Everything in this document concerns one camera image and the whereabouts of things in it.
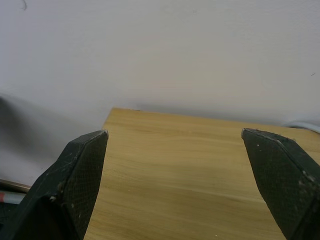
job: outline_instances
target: textured rubber pad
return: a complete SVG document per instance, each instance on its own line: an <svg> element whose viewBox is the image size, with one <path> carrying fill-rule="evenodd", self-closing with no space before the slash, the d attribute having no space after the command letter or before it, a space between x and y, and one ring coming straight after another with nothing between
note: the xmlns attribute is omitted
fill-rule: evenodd
<svg viewBox="0 0 320 240"><path fill-rule="evenodd" d="M1 240L82 240L99 192L108 133L69 142L33 184L0 232Z"/></svg>
<svg viewBox="0 0 320 240"><path fill-rule="evenodd" d="M294 141L245 128L257 187L288 240L320 239L320 166Z"/></svg>

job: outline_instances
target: white wall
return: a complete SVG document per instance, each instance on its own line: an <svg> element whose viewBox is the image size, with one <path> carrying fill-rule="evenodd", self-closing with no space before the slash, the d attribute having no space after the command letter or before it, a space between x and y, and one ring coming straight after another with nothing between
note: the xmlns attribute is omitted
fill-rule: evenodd
<svg viewBox="0 0 320 240"><path fill-rule="evenodd" d="M0 179L32 184L113 106L319 115L318 0L0 2Z"/></svg>

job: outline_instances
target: light wood surface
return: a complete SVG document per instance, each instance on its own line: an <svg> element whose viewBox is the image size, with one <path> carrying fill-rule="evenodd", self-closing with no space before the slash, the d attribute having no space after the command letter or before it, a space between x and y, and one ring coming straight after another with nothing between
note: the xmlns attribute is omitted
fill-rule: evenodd
<svg viewBox="0 0 320 240"><path fill-rule="evenodd" d="M314 132L113 109L86 240L284 240L263 201L242 128L296 139L316 161Z"/></svg>

